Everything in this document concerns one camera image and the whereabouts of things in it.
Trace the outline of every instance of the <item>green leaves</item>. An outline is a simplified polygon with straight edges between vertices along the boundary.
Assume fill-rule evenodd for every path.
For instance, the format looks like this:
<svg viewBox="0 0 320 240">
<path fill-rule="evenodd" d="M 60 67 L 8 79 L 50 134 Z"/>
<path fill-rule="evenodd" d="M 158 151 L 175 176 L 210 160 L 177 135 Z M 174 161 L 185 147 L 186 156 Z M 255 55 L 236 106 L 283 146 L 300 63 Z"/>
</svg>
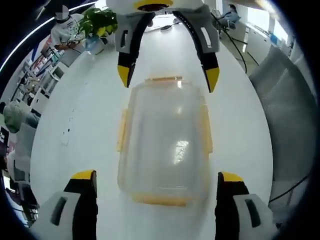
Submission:
<svg viewBox="0 0 320 240">
<path fill-rule="evenodd" d="M 105 10 L 90 8 L 85 11 L 84 18 L 78 24 L 79 32 L 84 32 L 86 38 L 90 34 L 101 35 L 101 28 L 105 28 L 109 35 L 114 33 L 118 28 L 117 15 L 110 8 Z"/>
</svg>

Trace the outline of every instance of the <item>office desk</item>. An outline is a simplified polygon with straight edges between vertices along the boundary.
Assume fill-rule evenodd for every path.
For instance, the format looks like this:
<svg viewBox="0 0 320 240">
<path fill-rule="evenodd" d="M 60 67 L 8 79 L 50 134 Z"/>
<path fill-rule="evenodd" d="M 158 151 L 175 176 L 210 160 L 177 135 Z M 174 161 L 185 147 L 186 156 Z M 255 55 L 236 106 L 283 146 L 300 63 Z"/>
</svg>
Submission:
<svg viewBox="0 0 320 240">
<path fill-rule="evenodd" d="M 56 85 L 36 131 L 31 188 L 39 205 L 62 191 L 74 173 L 88 169 L 97 171 L 97 239 L 192 239 L 197 227 L 198 239 L 213 239 L 219 171 L 241 176 L 249 191 L 267 204 L 273 156 L 263 108 L 247 75 L 223 44 L 217 59 L 220 76 L 209 94 L 194 43 L 181 24 L 143 35 L 129 89 L 118 76 L 115 50 L 97 56 L 83 53 Z M 133 203 L 117 184 L 118 130 L 131 89 L 146 78 L 169 76 L 183 76 L 200 86 L 208 105 L 213 184 L 203 223 L 195 218 L 190 224 L 191 215 L 184 208 Z"/>
</svg>

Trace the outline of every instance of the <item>black cable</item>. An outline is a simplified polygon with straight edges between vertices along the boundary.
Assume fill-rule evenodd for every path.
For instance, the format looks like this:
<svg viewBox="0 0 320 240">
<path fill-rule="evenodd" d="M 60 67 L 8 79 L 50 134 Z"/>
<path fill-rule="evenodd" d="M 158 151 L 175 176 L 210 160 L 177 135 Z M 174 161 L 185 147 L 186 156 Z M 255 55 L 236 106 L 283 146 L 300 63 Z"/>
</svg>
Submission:
<svg viewBox="0 0 320 240">
<path fill-rule="evenodd" d="M 169 28 L 166 28 L 166 27 L 172 27 L 173 25 L 176 25 L 176 24 L 179 24 L 180 22 L 176 22 L 176 23 L 173 23 L 173 24 L 171 24 L 171 25 L 165 25 L 165 26 L 163 26 L 163 27 L 160 27 L 160 30 L 167 30 L 167 29 L 169 29 Z"/>
<path fill-rule="evenodd" d="M 253 59 L 253 61 L 259 66 L 259 63 L 257 62 L 257 60 L 255 60 L 255 58 L 248 52 L 248 55 Z"/>
<path fill-rule="evenodd" d="M 289 190 L 285 191 L 284 193 L 280 194 L 279 196 L 276 196 L 275 198 L 271 199 L 269 201 L 269 203 L 283 197 L 284 195 L 288 194 L 289 192 L 291 192 L 293 189 L 295 189 L 297 186 L 299 186 L 304 180 L 306 180 L 309 177 L 309 175 L 305 176 L 304 178 L 302 178 L 300 181 L 298 181 L 295 185 L 293 185 Z"/>
<path fill-rule="evenodd" d="M 215 21 L 218 22 L 218 24 L 220 25 L 221 29 L 224 31 L 224 33 L 229 37 L 230 41 L 232 42 L 232 44 L 234 45 L 235 49 L 238 51 L 238 53 L 240 54 L 240 57 L 242 58 L 242 61 L 244 63 L 244 68 L 245 68 L 245 74 L 247 74 L 247 64 L 246 61 L 244 59 L 244 56 L 241 54 L 239 48 L 236 46 L 234 40 L 232 39 L 232 37 L 230 37 L 230 35 L 227 33 L 225 29 L 225 27 L 219 22 L 219 20 L 217 19 L 217 17 L 215 15 L 213 15 L 213 13 L 211 12 L 211 15 L 214 17 Z"/>
<path fill-rule="evenodd" d="M 78 50 L 76 50 L 74 48 L 69 48 L 69 49 L 72 49 L 72 50 L 76 51 L 77 53 L 82 54 L 82 52 L 80 52 L 80 51 L 78 51 Z"/>
<path fill-rule="evenodd" d="M 14 208 L 14 207 L 13 207 L 12 209 L 13 209 L 13 210 L 16 210 L 16 211 L 18 211 L 18 212 L 22 212 L 22 213 L 24 212 L 23 210 L 16 209 L 16 208 Z"/>
</svg>

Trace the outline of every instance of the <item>plastic food container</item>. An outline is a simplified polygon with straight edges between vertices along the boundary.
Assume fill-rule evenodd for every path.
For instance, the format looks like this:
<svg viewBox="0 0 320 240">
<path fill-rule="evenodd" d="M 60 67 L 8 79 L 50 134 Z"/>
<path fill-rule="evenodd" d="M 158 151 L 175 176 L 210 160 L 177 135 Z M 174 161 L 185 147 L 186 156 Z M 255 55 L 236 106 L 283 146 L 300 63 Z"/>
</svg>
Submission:
<svg viewBox="0 0 320 240">
<path fill-rule="evenodd" d="M 199 88 L 146 80 L 132 89 L 123 128 L 118 185 L 135 202 L 185 207 L 206 197 L 212 142 Z"/>
</svg>

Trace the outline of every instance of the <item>cable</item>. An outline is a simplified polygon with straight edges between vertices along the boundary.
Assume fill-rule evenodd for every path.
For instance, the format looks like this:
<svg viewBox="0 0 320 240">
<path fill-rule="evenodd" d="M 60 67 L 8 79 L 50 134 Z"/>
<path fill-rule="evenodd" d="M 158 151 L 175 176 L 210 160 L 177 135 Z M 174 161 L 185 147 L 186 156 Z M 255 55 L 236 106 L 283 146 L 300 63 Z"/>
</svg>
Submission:
<svg viewBox="0 0 320 240">
<path fill-rule="evenodd" d="M 176 24 L 179 24 L 180 22 L 176 22 L 176 23 L 173 23 L 171 25 L 165 25 L 163 27 L 160 27 L 160 30 L 168 30 L 170 29 L 170 27 L 172 27 L 173 25 L 176 25 Z"/>
<path fill-rule="evenodd" d="M 257 60 L 255 60 L 255 58 L 249 52 L 247 52 L 247 53 L 253 59 L 253 61 L 259 66 L 259 63 L 257 62 Z"/>
<path fill-rule="evenodd" d="M 156 27 L 156 28 L 154 28 L 154 29 L 151 29 L 151 30 L 146 31 L 145 33 L 147 34 L 147 33 L 151 33 L 151 32 L 156 31 L 156 30 L 162 30 L 162 28 L 164 28 L 164 27 L 167 27 L 167 26 L 172 27 L 173 25 L 177 25 L 177 24 L 180 24 L 180 22 L 176 22 L 176 23 L 173 23 L 173 24 L 171 24 L 171 25 L 158 26 L 158 27 Z"/>
<path fill-rule="evenodd" d="M 230 35 L 227 33 L 225 29 L 225 27 L 219 22 L 219 20 L 217 19 L 217 17 L 215 15 L 213 15 L 213 13 L 211 12 L 211 15 L 214 17 L 215 21 L 218 22 L 218 24 L 220 25 L 221 29 L 224 31 L 224 33 L 229 37 L 230 41 L 232 42 L 232 44 L 234 45 L 235 49 L 238 51 L 238 53 L 240 54 L 240 57 L 242 58 L 242 61 L 244 63 L 244 68 L 245 68 L 245 74 L 247 74 L 247 64 L 246 61 L 244 59 L 244 56 L 241 54 L 239 48 L 236 46 L 234 40 L 232 39 L 232 37 L 230 37 Z"/>
<path fill-rule="evenodd" d="M 302 178 L 300 181 L 298 181 L 295 185 L 293 185 L 293 187 L 291 187 L 289 190 L 285 191 L 284 193 L 280 194 L 279 196 L 276 196 L 275 198 L 271 199 L 269 201 L 269 203 L 283 197 L 284 195 L 288 194 L 289 192 L 291 192 L 293 189 L 295 189 L 297 186 L 299 186 L 304 180 L 306 180 L 309 176 L 305 176 L 304 178 Z"/>
<path fill-rule="evenodd" d="M 80 51 L 78 51 L 78 50 L 76 50 L 76 49 L 74 49 L 74 48 L 69 48 L 69 49 L 74 50 L 74 51 L 76 51 L 76 52 L 79 53 L 79 54 L 82 54 L 82 52 L 80 52 Z"/>
</svg>

